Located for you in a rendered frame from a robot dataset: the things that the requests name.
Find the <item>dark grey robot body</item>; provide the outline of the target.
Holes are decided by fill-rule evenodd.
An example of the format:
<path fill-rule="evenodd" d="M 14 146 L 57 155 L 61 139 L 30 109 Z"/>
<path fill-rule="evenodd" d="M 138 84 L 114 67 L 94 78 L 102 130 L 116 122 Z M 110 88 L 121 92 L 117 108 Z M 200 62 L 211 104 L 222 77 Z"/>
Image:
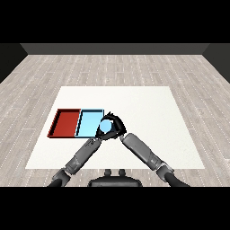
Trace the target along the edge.
<path fill-rule="evenodd" d="M 88 187 L 142 187 L 142 183 L 128 177 L 124 169 L 119 169 L 118 176 L 112 176 L 111 169 L 106 169 L 102 177 L 90 180 Z"/>

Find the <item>red shallow open box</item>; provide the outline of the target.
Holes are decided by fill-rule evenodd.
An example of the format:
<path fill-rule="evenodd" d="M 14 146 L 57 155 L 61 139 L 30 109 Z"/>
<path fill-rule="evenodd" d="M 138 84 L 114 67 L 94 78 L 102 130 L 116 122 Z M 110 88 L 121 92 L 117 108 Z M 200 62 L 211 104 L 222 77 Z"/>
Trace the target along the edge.
<path fill-rule="evenodd" d="M 49 138 L 74 138 L 80 109 L 58 109 L 50 126 Z"/>

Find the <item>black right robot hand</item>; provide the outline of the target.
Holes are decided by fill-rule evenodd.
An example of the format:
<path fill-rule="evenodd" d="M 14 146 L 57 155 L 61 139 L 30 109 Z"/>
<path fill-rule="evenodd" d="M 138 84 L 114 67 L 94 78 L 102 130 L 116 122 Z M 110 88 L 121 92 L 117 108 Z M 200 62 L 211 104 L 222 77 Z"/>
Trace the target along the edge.
<path fill-rule="evenodd" d="M 123 121 L 113 113 L 109 112 L 103 117 L 103 120 L 111 120 L 113 122 L 113 129 L 103 136 L 103 140 L 109 140 L 111 138 L 116 139 L 127 132 Z"/>

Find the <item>light blue shallow open box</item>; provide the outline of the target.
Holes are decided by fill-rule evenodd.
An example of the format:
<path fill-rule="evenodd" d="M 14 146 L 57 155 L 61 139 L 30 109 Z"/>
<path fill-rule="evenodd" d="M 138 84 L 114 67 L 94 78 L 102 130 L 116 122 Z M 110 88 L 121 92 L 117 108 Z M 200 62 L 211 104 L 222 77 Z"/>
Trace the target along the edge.
<path fill-rule="evenodd" d="M 75 129 L 76 138 L 94 137 L 104 116 L 103 109 L 82 109 Z"/>

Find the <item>blue can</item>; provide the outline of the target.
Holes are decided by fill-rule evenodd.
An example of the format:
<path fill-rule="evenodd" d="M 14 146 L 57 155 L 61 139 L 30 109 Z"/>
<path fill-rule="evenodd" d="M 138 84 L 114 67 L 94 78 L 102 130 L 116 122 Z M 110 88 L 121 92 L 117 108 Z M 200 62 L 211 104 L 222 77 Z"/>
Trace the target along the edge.
<path fill-rule="evenodd" d="M 112 127 L 112 123 L 111 123 L 109 120 L 107 120 L 107 119 L 103 120 L 103 121 L 100 123 L 100 130 L 101 130 L 101 132 L 103 132 L 103 133 L 108 133 L 108 132 L 110 132 L 110 131 L 111 131 L 111 127 Z"/>

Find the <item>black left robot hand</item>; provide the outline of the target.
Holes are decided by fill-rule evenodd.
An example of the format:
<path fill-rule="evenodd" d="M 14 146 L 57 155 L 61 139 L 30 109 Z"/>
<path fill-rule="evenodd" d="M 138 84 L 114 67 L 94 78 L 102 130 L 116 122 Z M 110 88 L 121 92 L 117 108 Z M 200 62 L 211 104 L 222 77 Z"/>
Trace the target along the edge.
<path fill-rule="evenodd" d="M 101 122 L 102 122 L 103 120 L 105 120 L 105 119 L 111 121 L 110 118 L 109 118 L 110 115 L 111 115 L 110 113 L 106 114 L 106 115 L 102 118 Z M 103 133 L 103 132 L 101 132 L 101 130 L 100 130 L 100 124 L 99 124 L 95 136 L 98 137 L 98 138 L 100 138 L 101 140 L 108 140 L 108 139 L 110 138 L 109 133 L 110 133 L 110 132 L 108 132 L 108 133 Z"/>

